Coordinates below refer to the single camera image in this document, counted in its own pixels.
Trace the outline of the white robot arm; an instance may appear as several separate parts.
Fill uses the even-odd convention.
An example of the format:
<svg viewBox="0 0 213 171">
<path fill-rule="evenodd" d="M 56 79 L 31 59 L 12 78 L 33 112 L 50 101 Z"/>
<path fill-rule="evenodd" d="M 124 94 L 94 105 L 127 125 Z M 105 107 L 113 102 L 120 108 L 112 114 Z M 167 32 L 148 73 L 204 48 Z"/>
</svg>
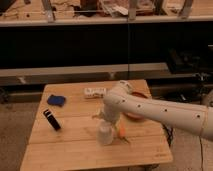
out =
<svg viewBox="0 0 213 171">
<path fill-rule="evenodd" d="M 128 81 L 120 80 L 103 96 L 99 117 L 115 124 L 120 113 L 132 113 L 213 141 L 213 107 L 139 98 Z"/>
</svg>

